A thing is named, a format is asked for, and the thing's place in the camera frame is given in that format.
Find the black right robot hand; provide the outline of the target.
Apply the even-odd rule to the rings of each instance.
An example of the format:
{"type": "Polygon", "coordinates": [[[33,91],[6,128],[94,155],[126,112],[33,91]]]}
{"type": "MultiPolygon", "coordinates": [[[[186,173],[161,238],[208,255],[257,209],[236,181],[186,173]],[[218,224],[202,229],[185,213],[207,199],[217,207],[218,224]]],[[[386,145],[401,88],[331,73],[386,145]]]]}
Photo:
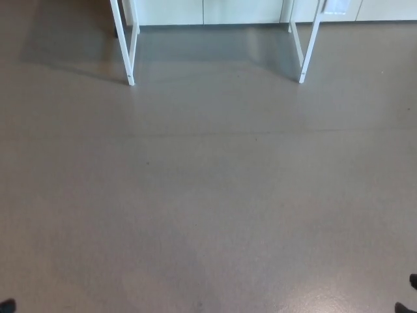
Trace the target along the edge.
{"type": "MultiPolygon", "coordinates": [[[[410,274],[409,282],[410,282],[410,285],[415,290],[417,290],[417,274],[416,273],[410,274]]],[[[411,310],[410,308],[408,308],[407,306],[403,305],[400,302],[397,302],[395,304],[394,311],[395,313],[416,313],[415,310],[411,310]]]]}

